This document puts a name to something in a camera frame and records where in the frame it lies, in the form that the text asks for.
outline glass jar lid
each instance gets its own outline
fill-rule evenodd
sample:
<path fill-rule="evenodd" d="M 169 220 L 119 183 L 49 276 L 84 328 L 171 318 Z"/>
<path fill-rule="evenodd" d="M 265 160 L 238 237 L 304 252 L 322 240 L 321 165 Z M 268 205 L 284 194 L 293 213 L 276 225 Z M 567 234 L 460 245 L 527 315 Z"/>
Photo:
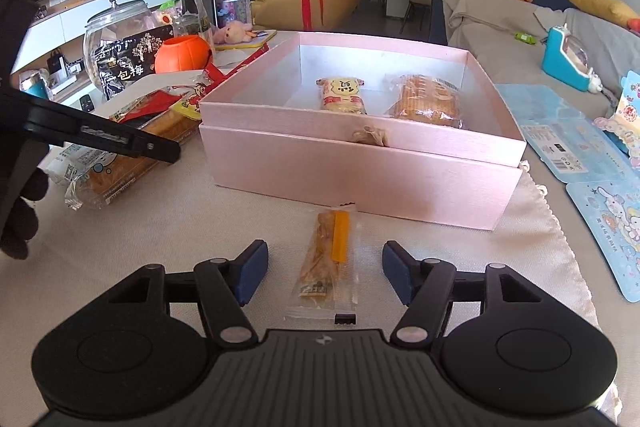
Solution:
<path fill-rule="evenodd" d="M 111 26 L 116 22 L 148 12 L 149 7 L 143 0 L 129 1 L 118 4 L 116 0 L 109 0 L 111 8 L 97 13 L 86 24 L 87 31 L 99 30 Z"/>

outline yellow sofa chair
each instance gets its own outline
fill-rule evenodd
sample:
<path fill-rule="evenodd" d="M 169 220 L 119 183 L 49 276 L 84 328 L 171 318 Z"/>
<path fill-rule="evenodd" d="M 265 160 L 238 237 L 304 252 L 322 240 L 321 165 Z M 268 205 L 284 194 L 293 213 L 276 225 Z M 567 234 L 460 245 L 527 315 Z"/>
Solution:
<path fill-rule="evenodd" d="M 322 0 L 323 20 L 320 17 L 320 0 L 310 1 L 313 29 L 328 31 L 343 24 L 361 0 Z M 257 26 L 303 31 L 302 0 L 255 0 L 251 8 L 254 24 Z"/>

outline pink cardboard box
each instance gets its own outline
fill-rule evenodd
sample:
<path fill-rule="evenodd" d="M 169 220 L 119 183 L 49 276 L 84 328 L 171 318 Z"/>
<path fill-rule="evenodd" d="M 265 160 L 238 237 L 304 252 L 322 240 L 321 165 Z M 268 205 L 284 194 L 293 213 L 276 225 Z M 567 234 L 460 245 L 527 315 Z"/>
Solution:
<path fill-rule="evenodd" d="M 216 184 L 444 225 L 497 226 L 526 142 L 469 52 L 370 36 L 287 36 L 200 102 Z M 456 86 L 466 129 L 385 116 L 403 74 Z M 364 80 L 368 114 L 320 110 L 316 80 L 331 76 Z M 364 126 L 385 130 L 389 147 L 352 143 Z"/>

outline human hand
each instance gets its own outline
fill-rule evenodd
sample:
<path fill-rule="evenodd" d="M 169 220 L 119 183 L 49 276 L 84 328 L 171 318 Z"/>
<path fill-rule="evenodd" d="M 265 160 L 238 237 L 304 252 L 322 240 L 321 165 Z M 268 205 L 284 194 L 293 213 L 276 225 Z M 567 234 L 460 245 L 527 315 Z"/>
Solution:
<path fill-rule="evenodd" d="M 0 235 L 0 250 L 14 259 L 26 259 L 29 253 L 27 241 L 38 231 L 35 210 L 25 200 L 39 201 L 49 188 L 49 179 L 40 169 L 36 169 L 26 182 Z"/>

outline teal toy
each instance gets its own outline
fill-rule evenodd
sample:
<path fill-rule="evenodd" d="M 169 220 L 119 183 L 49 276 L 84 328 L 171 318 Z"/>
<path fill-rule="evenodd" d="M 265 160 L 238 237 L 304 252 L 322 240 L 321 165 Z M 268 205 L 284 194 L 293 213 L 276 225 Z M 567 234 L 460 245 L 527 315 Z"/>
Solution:
<path fill-rule="evenodd" d="M 575 89 L 593 93 L 602 91 L 602 81 L 589 67 L 584 46 L 566 26 L 549 30 L 542 70 Z"/>

